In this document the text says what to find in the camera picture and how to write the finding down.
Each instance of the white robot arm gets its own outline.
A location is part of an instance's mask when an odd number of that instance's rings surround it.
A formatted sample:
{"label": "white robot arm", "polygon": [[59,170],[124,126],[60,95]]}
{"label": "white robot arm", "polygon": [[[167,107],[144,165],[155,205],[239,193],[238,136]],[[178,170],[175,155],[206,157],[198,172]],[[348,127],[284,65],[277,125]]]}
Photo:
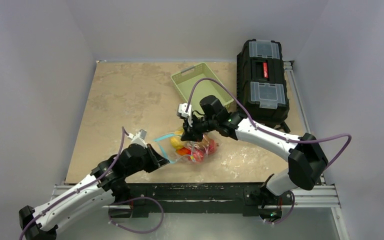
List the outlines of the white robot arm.
{"label": "white robot arm", "polygon": [[252,124],[245,114],[228,112],[213,95],[204,97],[199,104],[204,111],[200,118],[191,115],[191,108],[186,112],[187,103],[179,105],[177,115],[184,119],[181,140],[201,141],[203,133],[217,131],[224,137],[252,143],[275,153],[288,162],[288,169],[271,175],[264,182],[268,195],[280,196],[298,187],[305,190],[313,189],[328,164],[318,143],[293,143],[315,140],[316,138],[309,133],[297,136],[262,124]]}

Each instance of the toolbox lid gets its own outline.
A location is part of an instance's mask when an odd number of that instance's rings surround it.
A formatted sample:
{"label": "toolbox lid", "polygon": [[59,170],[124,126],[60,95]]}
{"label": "toolbox lid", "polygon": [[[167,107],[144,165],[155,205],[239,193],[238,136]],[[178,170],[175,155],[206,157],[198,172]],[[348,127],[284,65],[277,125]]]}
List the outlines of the toolbox lid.
{"label": "toolbox lid", "polygon": [[249,56],[266,59],[281,59],[279,45],[269,40],[255,40],[249,42]]}
{"label": "toolbox lid", "polygon": [[277,109],[278,104],[285,104],[285,92],[282,84],[250,83],[250,97],[252,102],[259,102],[260,108]]}

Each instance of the black mounting base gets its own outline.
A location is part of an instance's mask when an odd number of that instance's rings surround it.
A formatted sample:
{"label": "black mounting base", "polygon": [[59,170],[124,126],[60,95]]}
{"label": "black mounting base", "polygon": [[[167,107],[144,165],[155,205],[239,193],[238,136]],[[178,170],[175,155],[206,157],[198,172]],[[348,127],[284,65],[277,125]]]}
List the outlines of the black mounting base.
{"label": "black mounting base", "polygon": [[[262,182],[224,183],[129,183],[131,197],[150,197],[157,200],[165,213],[185,214],[242,214],[244,217],[260,216],[264,197]],[[277,205],[282,198],[283,205],[291,205],[289,191],[265,205]],[[147,200],[133,203],[133,218],[147,218],[149,213],[159,213],[158,206]],[[114,217],[129,218],[130,214],[112,214]]]}

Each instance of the marble-pattern surface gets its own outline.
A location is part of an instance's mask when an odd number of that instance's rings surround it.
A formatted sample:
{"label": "marble-pattern surface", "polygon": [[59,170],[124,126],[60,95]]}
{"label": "marble-pattern surface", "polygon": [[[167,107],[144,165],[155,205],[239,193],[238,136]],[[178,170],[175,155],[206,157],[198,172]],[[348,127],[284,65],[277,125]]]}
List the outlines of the marble-pattern surface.
{"label": "marble-pattern surface", "polygon": [[[130,133],[147,131],[146,140],[157,150],[153,139],[180,128],[176,110],[184,100],[170,76],[197,62],[101,62],[97,64],[84,110],[66,183],[78,183],[97,164],[115,154],[121,128]],[[236,63],[208,62],[223,84],[236,92]],[[292,134],[304,133],[295,99],[288,85],[290,111],[286,120]],[[232,104],[230,110],[236,109]],[[178,162],[152,173],[138,172],[130,183],[262,182],[287,163],[277,155],[253,144],[235,141],[214,133],[221,145],[205,162]]]}

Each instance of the red label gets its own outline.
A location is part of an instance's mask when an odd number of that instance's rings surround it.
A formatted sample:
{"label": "red label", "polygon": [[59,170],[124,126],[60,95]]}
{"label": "red label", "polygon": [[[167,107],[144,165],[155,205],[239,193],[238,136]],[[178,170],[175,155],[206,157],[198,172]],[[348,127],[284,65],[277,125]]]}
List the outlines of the red label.
{"label": "red label", "polygon": [[266,79],[268,79],[269,78],[269,70],[267,70],[267,62],[262,63],[262,68],[263,68],[263,72],[264,72],[264,77]]}

